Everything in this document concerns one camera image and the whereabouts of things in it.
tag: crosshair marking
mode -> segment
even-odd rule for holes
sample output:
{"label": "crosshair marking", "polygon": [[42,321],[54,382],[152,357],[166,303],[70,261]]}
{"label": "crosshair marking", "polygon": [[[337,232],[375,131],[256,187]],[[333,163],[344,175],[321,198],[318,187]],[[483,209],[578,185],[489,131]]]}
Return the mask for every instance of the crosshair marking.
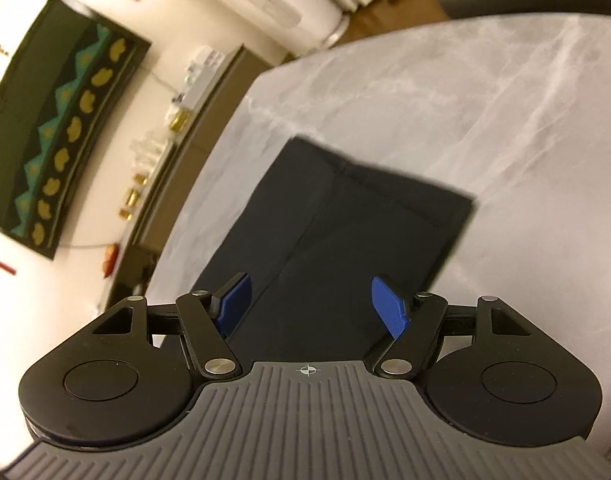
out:
{"label": "crosshair marking", "polygon": [[307,366],[304,366],[303,368],[300,368],[299,371],[303,375],[307,375],[308,377],[311,376],[312,374],[315,374],[316,372],[320,372],[320,370],[318,368],[314,368],[313,366],[310,366],[310,365],[307,365]]}

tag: silver rivet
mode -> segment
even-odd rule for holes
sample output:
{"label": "silver rivet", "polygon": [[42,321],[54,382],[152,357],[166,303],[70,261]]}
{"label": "silver rivet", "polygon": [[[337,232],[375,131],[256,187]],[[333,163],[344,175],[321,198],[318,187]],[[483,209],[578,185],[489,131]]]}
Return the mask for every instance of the silver rivet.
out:
{"label": "silver rivet", "polygon": [[390,375],[403,375],[412,371],[412,365],[404,359],[388,359],[381,363],[381,369]]}
{"label": "silver rivet", "polygon": [[212,359],[205,363],[205,370],[214,375],[224,375],[233,372],[236,364],[231,359]]}

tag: cable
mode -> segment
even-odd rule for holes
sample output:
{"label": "cable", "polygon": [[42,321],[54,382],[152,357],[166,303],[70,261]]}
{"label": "cable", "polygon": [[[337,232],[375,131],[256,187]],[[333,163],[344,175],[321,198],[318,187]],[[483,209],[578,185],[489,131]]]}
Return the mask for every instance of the cable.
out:
{"label": "cable", "polygon": [[154,80],[156,82],[158,82],[161,86],[165,86],[165,88],[167,88],[168,90],[175,92],[176,94],[180,94],[180,92],[174,88],[174,86],[172,86],[170,83],[168,83],[167,81],[163,81],[163,79],[161,79],[159,76],[157,76],[154,72],[152,72],[152,70],[144,67],[144,66],[139,66],[139,68],[141,70],[144,70],[145,72],[147,72],[148,74],[150,74]]}

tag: gold pattern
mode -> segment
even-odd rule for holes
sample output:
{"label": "gold pattern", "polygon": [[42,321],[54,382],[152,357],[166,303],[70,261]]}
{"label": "gold pattern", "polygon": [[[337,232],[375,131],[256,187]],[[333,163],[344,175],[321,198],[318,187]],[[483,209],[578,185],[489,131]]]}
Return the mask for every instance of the gold pattern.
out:
{"label": "gold pattern", "polygon": [[67,129],[67,138],[70,142],[74,142],[80,137],[80,132],[83,129],[83,125],[78,117],[73,117],[70,126]]}
{"label": "gold pattern", "polygon": [[111,68],[102,68],[92,77],[92,84],[96,87],[106,85],[113,75],[114,71]]}
{"label": "gold pattern", "polygon": [[61,188],[61,181],[58,180],[57,178],[50,178],[48,179],[47,183],[43,186],[43,192],[47,196],[54,196],[55,194],[59,192],[60,188]]}
{"label": "gold pattern", "polygon": [[54,167],[57,171],[63,171],[65,165],[70,161],[70,154],[67,148],[61,148],[54,156]]}
{"label": "gold pattern", "polygon": [[118,60],[121,59],[123,53],[127,50],[125,46],[125,39],[121,38],[118,41],[115,41],[114,44],[109,48],[109,59],[113,62],[118,63]]}
{"label": "gold pattern", "polygon": [[84,114],[91,114],[94,111],[94,102],[96,101],[96,96],[86,90],[83,92],[83,95],[80,97],[80,111]]}
{"label": "gold pattern", "polygon": [[34,231],[32,231],[32,240],[34,240],[34,244],[39,246],[45,240],[45,228],[42,224],[37,223],[34,225]]}
{"label": "gold pattern", "polygon": [[38,212],[38,215],[43,220],[51,220],[52,219],[52,213],[50,212],[50,205],[45,200],[39,200],[38,201],[38,206],[36,208],[36,211]]}

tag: wooden floor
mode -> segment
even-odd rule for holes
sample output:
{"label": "wooden floor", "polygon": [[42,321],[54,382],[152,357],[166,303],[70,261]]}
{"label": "wooden floor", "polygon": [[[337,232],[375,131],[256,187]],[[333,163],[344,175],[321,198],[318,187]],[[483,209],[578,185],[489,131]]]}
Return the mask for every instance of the wooden floor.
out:
{"label": "wooden floor", "polygon": [[337,44],[446,20],[437,0],[375,0],[351,16],[348,30]]}

